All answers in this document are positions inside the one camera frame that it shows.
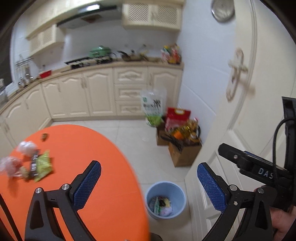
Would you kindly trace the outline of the person's right hand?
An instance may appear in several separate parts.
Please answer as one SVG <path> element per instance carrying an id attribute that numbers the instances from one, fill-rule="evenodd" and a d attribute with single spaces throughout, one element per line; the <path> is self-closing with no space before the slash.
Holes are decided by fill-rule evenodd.
<path id="1" fill-rule="evenodd" d="M 295 240 L 295 193 L 284 188 L 255 189 L 250 240 Z"/>

